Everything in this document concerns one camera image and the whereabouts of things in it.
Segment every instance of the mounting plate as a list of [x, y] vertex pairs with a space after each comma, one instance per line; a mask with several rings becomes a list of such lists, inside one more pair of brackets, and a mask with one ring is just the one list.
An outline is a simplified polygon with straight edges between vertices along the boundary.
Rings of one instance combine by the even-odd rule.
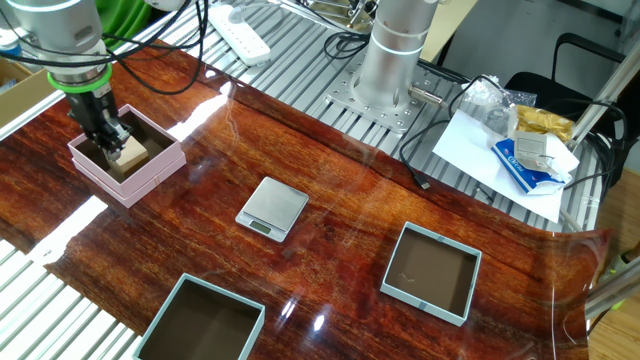
[[[353, 76], [364, 61], [364, 54], [356, 55], [349, 64], [335, 78], [331, 85], [327, 88], [327, 99], [333, 101], [348, 110], [371, 120], [382, 127], [385, 127], [396, 133], [405, 133], [409, 130], [409, 126], [416, 120], [424, 103], [409, 98], [408, 91], [400, 94], [400, 103], [406, 103], [407, 106], [397, 108], [379, 109], [360, 101], [352, 91]], [[413, 76], [413, 84], [415, 86], [424, 87], [429, 84], [427, 80], [427, 72], [416, 66]]]

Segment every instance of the wooden table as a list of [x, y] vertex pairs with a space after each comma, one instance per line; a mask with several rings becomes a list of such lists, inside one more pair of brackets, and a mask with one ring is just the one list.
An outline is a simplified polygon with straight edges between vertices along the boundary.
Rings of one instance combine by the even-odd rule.
[[[172, 89], [196, 61], [130, 64]], [[81, 131], [61, 101], [0, 143], [0, 237], [51, 256], [50, 272], [138, 334], [186, 272], [266, 306], [253, 359], [587, 358], [586, 289], [608, 233], [547, 233], [436, 180], [424, 191], [400, 162], [213, 69], [174, 97], [119, 66], [112, 84], [120, 105], [192, 129], [187, 166], [123, 208], [71, 164]], [[282, 244], [234, 221], [265, 176], [310, 196]], [[483, 252], [462, 327], [379, 291], [405, 221]]]

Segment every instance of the wooden block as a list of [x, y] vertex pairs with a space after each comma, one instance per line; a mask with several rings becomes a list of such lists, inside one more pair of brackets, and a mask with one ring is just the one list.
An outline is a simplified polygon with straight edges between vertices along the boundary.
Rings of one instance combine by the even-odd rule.
[[109, 161], [109, 166], [113, 170], [116, 180], [122, 182], [140, 169], [149, 161], [149, 152], [133, 136], [125, 143], [124, 149], [120, 153], [120, 158], [116, 161]]

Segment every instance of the blue and white package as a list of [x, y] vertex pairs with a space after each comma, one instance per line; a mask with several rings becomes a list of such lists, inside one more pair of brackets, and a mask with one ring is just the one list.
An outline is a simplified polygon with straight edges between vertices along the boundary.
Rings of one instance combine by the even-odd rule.
[[516, 160], [513, 148], [513, 140], [505, 139], [495, 144], [491, 150], [498, 156], [502, 165], [507, 168], [511, 177], [527, 195], [555, 194], [564, 187], [564, 181], [556, 180], [546, 172], [528, 170], [522, 166]]

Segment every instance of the white paper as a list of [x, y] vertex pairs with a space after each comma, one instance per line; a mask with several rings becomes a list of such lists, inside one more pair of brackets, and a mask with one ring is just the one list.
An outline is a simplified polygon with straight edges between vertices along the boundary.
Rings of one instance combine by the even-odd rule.
[[553, 195], [527, 195], [491, 151], [495, 139], [490, 139], [487, 131], [458, 110], [433, 152], [502, 196], [557, 223], [563, 190]]

